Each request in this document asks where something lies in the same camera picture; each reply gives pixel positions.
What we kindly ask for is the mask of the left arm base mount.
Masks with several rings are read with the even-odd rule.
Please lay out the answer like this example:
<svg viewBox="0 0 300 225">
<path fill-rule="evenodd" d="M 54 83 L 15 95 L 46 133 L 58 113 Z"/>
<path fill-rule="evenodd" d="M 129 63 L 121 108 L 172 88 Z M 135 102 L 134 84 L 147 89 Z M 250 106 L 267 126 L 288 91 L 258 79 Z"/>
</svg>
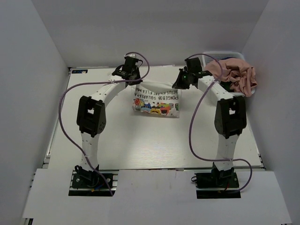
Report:
<svg viewBox="0 0 300 225">
<path fill-rule="evenodd" d="M 112 197 L 117 188 L 118 172 L 86 171 L 81 166 L 75 166 L 69 185 L 69 196 L 82 197 Z"/>
</svg>

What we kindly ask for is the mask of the pink t shirt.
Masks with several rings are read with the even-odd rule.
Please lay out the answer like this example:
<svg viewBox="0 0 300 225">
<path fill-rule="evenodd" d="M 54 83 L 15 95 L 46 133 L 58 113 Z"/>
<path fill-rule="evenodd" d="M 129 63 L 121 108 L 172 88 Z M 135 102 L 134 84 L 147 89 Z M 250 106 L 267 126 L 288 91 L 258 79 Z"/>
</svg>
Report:
<svg viewBox="0 0 300 225">
<path fill-rule="evenodd" d="M 254 66 L 237 58 L 219 60 L 218 62 L 223 70 L 223 75 L 219 80 L 229 84 L 230 91 L 240 92 L 246 97 L 252 96 L 252 90 L 257 86 Z"/>
</svg>

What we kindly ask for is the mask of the white printed t shirt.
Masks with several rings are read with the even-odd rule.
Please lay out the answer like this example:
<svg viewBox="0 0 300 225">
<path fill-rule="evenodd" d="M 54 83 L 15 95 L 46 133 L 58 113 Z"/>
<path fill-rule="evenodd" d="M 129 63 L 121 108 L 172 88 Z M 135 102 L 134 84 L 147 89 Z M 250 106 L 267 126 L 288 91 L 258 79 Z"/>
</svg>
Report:
<svg viewBox="0 0 300 225">
<path fill-rule="evenodd" d="M 180 116 L 182 91 L 171 83 L 145 80 L 133 89 L 132 109 L 140 113 L 163 117 Z"/>
</svg>

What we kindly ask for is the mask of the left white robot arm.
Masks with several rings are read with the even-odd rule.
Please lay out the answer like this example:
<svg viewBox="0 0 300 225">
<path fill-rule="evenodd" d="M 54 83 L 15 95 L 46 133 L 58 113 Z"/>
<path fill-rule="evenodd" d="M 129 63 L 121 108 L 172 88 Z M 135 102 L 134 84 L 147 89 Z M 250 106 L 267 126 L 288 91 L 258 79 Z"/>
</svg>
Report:
<svg viewBox="0 0 300 225">
<path fill-rule="evenodd" d="M 80 98 L 76 123 L 81 132 L 82 149 L 85 152 L 82 154 L 80 165 L 75 167 L 80 176 L 90 180 L 97 174 L 93 170 L 99 168 L 98 140 L 106 126 L 105 108 L 127 86 L 142 82 L 138 66 L 140 61 L 134 53 L 125 56 L 124 64 L 115 69 L 108 84 L 103 85 L 91 96 Z"/>
</svg>

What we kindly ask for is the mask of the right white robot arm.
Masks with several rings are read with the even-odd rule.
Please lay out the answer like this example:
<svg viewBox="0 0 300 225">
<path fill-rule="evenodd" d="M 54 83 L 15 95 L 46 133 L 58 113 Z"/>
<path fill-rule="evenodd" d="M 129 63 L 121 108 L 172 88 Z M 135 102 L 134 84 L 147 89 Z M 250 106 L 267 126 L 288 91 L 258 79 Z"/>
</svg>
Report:
<svg viewBox="0 0 300 225">
<path fill-rule="evenodd" d="M 236 142 L 247 125 L 245 99 L 231 94 L 219 84 L 222 71 L 217 77 L 204 71 L 196 54 L 186 58 L 185 63 L 172 88 L 187 90 L 193 85 L 216 105 L 214 126 L 218 133 L 218 147 L 216 158 L 211 160 L 212 172 L 218 177 L 228 177 L 234 171 Z"/>
</svg>

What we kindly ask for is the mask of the dark green t shirt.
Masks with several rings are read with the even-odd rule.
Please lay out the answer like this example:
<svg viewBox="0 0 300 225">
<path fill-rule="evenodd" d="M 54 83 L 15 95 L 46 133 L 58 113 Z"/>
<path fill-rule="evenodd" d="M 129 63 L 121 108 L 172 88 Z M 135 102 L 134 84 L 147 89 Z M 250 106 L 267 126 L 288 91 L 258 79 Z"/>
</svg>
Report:
<svg viewBox="0 0 300 225">
<path fill-rule="evenodd" d="M 232 82 L 220 82 L 220 85 L 228 92 L 234 92 L 234 90 L 231 89 Z"/>
</svg>

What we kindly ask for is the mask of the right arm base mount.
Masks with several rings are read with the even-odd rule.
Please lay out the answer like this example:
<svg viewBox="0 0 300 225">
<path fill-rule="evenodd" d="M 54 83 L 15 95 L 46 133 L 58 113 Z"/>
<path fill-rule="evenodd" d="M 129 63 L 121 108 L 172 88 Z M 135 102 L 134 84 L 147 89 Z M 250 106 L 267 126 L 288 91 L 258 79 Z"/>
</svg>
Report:
<svg viewBox="0 0 300 225">
<path fill-rule="evenodd" d="M 191 182 L 195 184 L 197 199 L 240 199 L 240 184 L 234 169 L 222 175 L 216 169 L 195 173 Z"/>
</svg>

